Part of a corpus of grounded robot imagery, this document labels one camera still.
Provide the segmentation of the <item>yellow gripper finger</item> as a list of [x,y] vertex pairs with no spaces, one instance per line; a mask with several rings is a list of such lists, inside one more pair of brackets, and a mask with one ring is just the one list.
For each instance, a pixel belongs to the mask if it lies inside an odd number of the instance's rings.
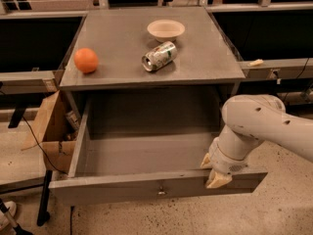
[[223,174],[214,169],[210,172],[207,181],[205,182],[206,189],[216,189],[222,187],[232,181],[231,174]]
[[209,153],[206,153],[201,162],[201,169],[211,168]]

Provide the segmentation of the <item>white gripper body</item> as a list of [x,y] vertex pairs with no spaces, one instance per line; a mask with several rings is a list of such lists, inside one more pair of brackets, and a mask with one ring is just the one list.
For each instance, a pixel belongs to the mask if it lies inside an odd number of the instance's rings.
[[222,174],[238,174],[246,167],[246,161],[231,159],[222,153],[219,148],[219,139],[215,138],[208,150],[209,163],[211,167]]

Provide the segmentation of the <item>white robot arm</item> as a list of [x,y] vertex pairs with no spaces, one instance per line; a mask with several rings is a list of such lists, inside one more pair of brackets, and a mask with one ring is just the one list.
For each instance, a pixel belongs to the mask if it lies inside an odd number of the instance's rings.
[[237,95],[221,110],[224,127],[201,162],[210,170],[207,189],[222,187],[246,166],[249,153],[265,141],[313,161],[313,120],[286,113],[282,100],[271,95]]

